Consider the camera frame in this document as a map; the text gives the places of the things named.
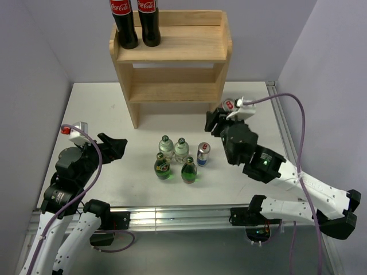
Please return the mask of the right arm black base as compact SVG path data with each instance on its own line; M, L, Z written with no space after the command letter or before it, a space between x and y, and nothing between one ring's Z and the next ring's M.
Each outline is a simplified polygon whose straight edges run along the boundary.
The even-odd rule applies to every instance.
M229 223L232 226L244 226L247 238L253 242L268 241L271 236L270 223L262 215L251 213L247 207L230 209Z

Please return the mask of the silver blue can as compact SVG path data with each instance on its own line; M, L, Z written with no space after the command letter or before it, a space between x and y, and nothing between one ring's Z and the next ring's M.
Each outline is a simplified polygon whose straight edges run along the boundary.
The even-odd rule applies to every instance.
M211 148L210 144L207 142L202 142L197 148L197 164L199 166L205 166L209 159Z
M237 110L236 105L235 105L235 100L234 99L225 99L222 103L221 103L221 108L225 111L225 112L234 112Z

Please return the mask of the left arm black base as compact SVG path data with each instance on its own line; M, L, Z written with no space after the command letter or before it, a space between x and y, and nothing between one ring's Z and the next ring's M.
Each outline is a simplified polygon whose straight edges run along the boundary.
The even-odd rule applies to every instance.
M99 230L127 230L130 223L129 211L113 211L107 221L97 229ZM92 246L110 246L116 238L116 233L94 233L89 242Z

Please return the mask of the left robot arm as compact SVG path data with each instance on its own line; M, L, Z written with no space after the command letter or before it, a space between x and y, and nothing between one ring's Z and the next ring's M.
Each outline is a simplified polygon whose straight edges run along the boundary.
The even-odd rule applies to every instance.
M83 200L89 179L97 179L101 167L123 157L128 141L99 133L100 143L90 138L73 139L74 146L58 155L50 186L44 192L35 240L21 274L66 274L75 255L97 229L112 228L111 206L91 199L70 235L64 234Z

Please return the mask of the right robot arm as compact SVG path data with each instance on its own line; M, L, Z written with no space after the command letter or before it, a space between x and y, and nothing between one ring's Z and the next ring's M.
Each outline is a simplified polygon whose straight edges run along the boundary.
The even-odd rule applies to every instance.
M279 221L315 224L321 233L345 240L356 228L355 210L361 193L340 190L315 177L298 171L281 154L257 143L242 117L232 116L218 107L206 113L204 130L220 137L225 156L231 165L242 165L249 178L274 186L297 197L297 201L282 201L266 195L254 195L247 207L231 209L233 226L259 226Z

